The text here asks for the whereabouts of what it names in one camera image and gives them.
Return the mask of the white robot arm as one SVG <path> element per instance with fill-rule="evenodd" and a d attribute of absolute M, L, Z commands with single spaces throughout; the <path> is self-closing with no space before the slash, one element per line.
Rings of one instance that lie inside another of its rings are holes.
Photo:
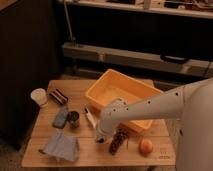
<path fill-rule="evenodd" d="M 186 84 L 130 105 L 113 100 L 101 110 L 96 140 L 111 138 L 121 122 L 171 119 L 182 121 L 177 171 L 213 171 L 213 78 Z"/>

